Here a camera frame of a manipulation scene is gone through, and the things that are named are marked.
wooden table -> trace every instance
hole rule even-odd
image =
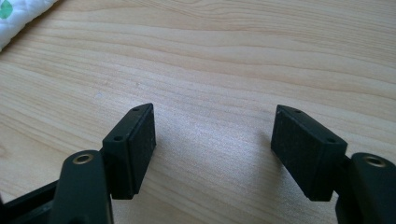
[[[336,223],[270,149],[276,105],[396,162],[396,2],[58,2],[0,53],[0,191],[59,177],[69,155],[152,102],[158,146],[116,223]]]

black bracket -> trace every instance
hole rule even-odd
[[[339,195],[338,222],[395,223],[396,167],[379,156],[356,153],[347,142],[303,111],[278,105],[271,149],[311,201]]]
[[[4,224],[109,224],[113,199],[132,199],[140,190],[156,146],[152,104],[131,109],[103,140],[64,161],[58,181],[9,203],[0,200]]]

metal ring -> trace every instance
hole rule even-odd
[[[79,155],[79,156],[75,157],[73,159],[73,163],[77,164],[77,165],[81,165],[81,164],[84,164],[84,163],[87,163],[87,162],[91,161],[92,159],[93,159],[93,155],[92,154],[89,154],[89,153],[82,154],[82,155]]]
[[[372,157],[372,156],[365,156],[363,157],[364,160],[369,163],[372,166],[376,166],[376,167],[386,167],[387,164],[384,163],[384,161],[382,161],[381,159],[377,158],[377,157]]]

white towel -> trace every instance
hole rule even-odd
[[[0,0],[0,51],[24,25],[57,0]]]

